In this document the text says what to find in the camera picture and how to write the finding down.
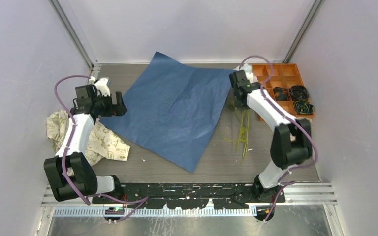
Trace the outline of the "cream patterned cloth bag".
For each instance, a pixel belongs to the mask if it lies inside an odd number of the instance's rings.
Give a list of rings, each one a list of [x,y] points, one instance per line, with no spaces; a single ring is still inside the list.
[[[59,110],[46,119],[46,135],[53,142],[54,151],[58,151],[62,146],[67,128],[68,114],[66,111]],[[85,158],[91,166],[102,159],[127,161],[129,151],[130,145],[97,121],[89,136]]]

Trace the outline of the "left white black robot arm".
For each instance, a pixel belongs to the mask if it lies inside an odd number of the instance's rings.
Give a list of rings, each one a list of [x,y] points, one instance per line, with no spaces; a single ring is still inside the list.
[[[103,94],[96,85],[76,87],[76,98],[69,111],[69,127],[55,157],[46,159],[43,167],[58,202],[81,198],[90,205],[89,197],[104,193],[106,199],[118,203],[124,190],[116,176],[97,176],[85,158],[90,133],[99,117],[123,116],[127,108],[122,94],[116,92],[117,103]]]

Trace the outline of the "dark ribbon roll orange pattern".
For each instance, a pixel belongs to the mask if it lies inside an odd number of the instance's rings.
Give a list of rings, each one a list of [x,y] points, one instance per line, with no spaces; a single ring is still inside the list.
[[[282,87],[274,87],[273,94],[276,101],[288,101],[289,100],[289,92],[287,88]]]

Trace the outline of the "dark ribbon roll yellow pattern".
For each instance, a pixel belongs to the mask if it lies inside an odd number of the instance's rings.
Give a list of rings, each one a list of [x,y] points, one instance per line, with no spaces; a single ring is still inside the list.
[[[312,115],[314,112],[314,105],[308,101],[295,101],[293,104],[298,115]]]

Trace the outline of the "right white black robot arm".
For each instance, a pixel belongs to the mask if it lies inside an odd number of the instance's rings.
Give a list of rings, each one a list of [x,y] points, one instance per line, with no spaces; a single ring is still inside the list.
[[[309,159],[317,159],[311,123],[284,110],[262,84],[252,81],[252,73],[234,71],[229,79],[236,105],[254,110],[273,130],[271,162],[255,177],[252,185],[252,195],[265,202],[272,195],[278,195],[281,181],[290,171],[301,168]]]

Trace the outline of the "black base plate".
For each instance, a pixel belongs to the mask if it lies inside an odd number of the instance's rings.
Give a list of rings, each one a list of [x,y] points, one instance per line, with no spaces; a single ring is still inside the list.
[[[204,209],[212,201],[214,209],[248,209],[249,204],[271,204],[280,187],[261,195],[250,183],[122,183],[108,195],[133,202],[148,197],[141,208]]]

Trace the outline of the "small green circuit board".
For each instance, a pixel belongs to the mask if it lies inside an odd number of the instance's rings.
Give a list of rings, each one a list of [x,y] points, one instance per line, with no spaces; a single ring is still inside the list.
[[[124,215],[124,209],[119,206],[112,206],[105,210],[105,215]]]

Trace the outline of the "blue wrapping paper sheet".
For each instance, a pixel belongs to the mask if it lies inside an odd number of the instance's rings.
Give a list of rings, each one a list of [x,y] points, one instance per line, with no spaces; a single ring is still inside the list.
[[[184,65],[156,52],[123,95],[127,112],[101,122],[193,173],[220,119],[231,73],[232,69]]]

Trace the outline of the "aluminium front rail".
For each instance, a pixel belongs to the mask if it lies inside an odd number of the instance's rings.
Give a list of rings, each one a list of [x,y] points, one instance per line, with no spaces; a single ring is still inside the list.
[[[54,216],[104,217],[108,221],[131,217],[254,216],[271,219],[283,206],[335,205],[337,198],[329,183],[295,183],[264,200],[256,199],[248,183],[123,183],[123,201],[90,198],[58,202],[50,188],[42,207],[52,207]]]

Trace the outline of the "orange compartment tray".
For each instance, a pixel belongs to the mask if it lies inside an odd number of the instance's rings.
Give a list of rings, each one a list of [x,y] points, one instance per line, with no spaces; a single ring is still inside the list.
[[[273,94],[274,87],[289,88],[293,85],[303,85],[303,81],[296,64],[273,64],[273,76],[270,81],[264,84],[265,89],[268,91],[271,98],[275,100]],[[291,115],[298,118],[305,118],[312,121],[314,113],[312,115],[298,115],[294,109],[294,102],[289,93],[288,101],[276,101],[284,110]]]

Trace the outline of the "orange rose stem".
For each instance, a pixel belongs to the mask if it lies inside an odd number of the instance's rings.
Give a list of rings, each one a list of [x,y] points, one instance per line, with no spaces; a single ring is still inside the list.
[[[236,140],[229,139],[224,136],[222,133],[222,137],[229,143],[235,145],[236,150],[238,147],[243,144],[242,148],[242,155],[240,164],[243,164],[245,157],[249,151],[249,130],[250,130],[250,112],[247,108],[238,108],[235,106],[234,102],[230,102],[228,108],[235,114],[237,120],[240,123],[240,128],[238,131],[238,138]]]

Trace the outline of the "black ribbon roll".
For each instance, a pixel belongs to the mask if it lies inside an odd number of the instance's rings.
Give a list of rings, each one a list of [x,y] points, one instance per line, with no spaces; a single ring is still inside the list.
[[[306,101],[310,95],[303,85],[293,85],[289,88],[290,97],[293,101]]]

